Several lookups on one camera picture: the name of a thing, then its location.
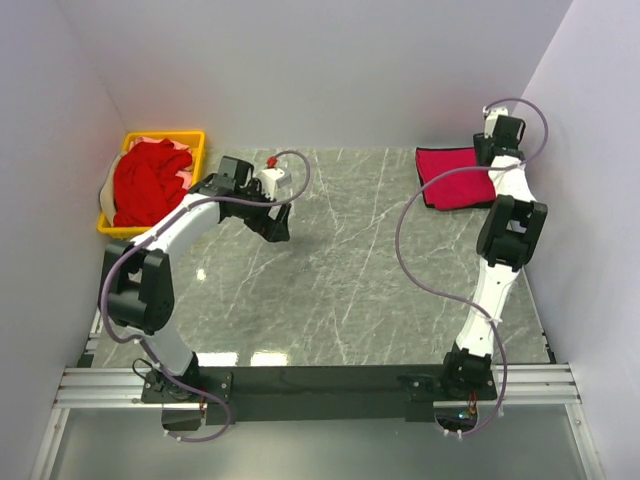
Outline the crimson red t shirt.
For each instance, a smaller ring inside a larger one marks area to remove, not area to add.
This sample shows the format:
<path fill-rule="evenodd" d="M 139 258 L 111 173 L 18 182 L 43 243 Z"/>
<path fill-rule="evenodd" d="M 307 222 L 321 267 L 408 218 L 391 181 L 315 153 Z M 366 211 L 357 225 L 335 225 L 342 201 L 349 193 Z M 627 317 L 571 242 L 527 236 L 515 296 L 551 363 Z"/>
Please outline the crimson red t shirt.
<path fill-rule="evenodd" d="M 443 173 L 476 166 L 476 156 L 473 147 L 417 148 L 415 162 L 419 182 L 423 186 Z M 495 199 L 495 188 L 485 171 L 447 175 L 423 192 L 425 206 L 438 211 L 490 208 Z"/>

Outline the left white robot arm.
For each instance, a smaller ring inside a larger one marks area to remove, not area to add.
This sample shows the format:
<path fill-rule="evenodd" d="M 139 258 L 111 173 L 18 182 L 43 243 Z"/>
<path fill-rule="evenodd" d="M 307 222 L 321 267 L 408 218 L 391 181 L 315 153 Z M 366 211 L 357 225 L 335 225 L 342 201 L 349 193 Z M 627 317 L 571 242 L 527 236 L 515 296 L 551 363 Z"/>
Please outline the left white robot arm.
<path fill-rule="evenodd" d="M 117 343 L 141 344 L 151 370 L 145 380 L 178 402 L 200 395 L 199 361 L 171 321 L 175 306 L 172 265 L 204 233 L 228 218 L 241 220 L 271 243 L 290 238 L 290 204 L 278 200 L 292 181 L 276 157 L 255 170 L 225 156 L 216 172 L 192 186 L 183 200 L 147 232 L 116 240 L 104 253 L 98 310 Z"/>

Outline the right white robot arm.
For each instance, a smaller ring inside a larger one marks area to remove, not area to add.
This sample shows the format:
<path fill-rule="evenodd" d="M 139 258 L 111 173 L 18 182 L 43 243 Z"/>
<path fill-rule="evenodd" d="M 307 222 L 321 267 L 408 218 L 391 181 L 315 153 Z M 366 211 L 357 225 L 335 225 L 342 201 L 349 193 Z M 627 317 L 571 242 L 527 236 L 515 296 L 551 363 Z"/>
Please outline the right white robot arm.
<path fill-rule="evenodd" d="M 498 107 L 485 113 L 484 132 L 474 137 L 477 163 L 489 168 L 496 198 L 476 244 L 480 269 L 470 311 L 438 377 L 442 393 L 455 400 L 495 396 L 491 364 L 498 323 L 548 213 L 527 182 L 520 150 L 525 127 L 522 119 Z"/>

